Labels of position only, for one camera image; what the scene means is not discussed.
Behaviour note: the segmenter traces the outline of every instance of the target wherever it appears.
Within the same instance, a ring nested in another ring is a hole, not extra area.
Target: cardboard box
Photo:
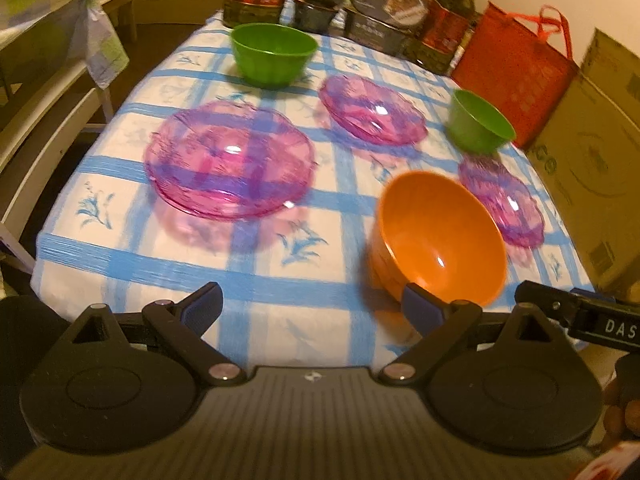
[[[597,30],[527,152],[593,285],[640,301],[640,59]]]

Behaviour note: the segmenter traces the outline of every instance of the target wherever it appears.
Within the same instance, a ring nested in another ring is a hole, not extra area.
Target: red tote bag
[[[546,10],[560,18],[545,16]],[[538,33],[515,18],[537,23]],[[560,33],[566,56],[547,43],[552,34]],[[451,77],[498,108],[516,130],[514,144],[525,148],[577,73],[569,23],[559,10],[543,6],[539,16],[527,16],[504,12],[490,2]]]

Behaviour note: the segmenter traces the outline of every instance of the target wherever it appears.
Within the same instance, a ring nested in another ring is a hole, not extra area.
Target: floor
[[[167,58],[198,28],[200,28],[199,25],[139,25],[136,43],[129,41],[128,28],[123,29],[120,38],[129,55],[129,65],[110,87],[114,110],[120,108],[129,93],[146,74]],[[96,112],[90,122],[104,123],[102,111]],[[35,256],[36,237],[42,229],[55,199],[90,147],[90,140],[85,138],[76,140],[60,161],[42,192],[20,237],[20,243],[33,256]],[[1,265],[1,267],[5,280],[17,292],[33,294],[29,286],[29,276],[6,265]]]

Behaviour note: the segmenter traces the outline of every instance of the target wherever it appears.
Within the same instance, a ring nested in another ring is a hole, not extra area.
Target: triangular cutout
[[[106,327],[100,316],[93,316],[84,324],[78,335],[74,339],[74,344],[95,343],[106,341],[109,338]]]
[[[521,341],[540,341],[542,343],[551,342],[551,338],[542,328],[535,316],[523,316],[518,331],[518,339]]]

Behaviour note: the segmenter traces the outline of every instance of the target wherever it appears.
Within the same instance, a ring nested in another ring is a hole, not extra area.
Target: blue and white checkered tablecloth
[[[249,367],[378,369],[414,344],[419,336],[369,272],[367,237],[391,177],[412,168],[457,177],[461,155],[442,126],[455,83],[342,38],[318,41],[299,81],[267,91],[239,76],[219,18],[194,33],[135,88],[66,184],[38,238],[33,290],[72,319],[90,303],[135,311],[219,282],[223,314],[205,339]],[[372,146],[331,124],[318,89],[338,72],[401,92],[424,114],[427,138],[410,148]],[[216,99],[275,108],[312,140],[318,167],[302,203],[261,221],[226,223],[185,215],[156,196],[142,165],[150,134],[177,110]],[[500,155],[538,200],[546,241],[528,259],[510,259],[491,309],[508,311],[525,279],[591,288],[526,157],[512,146]]]

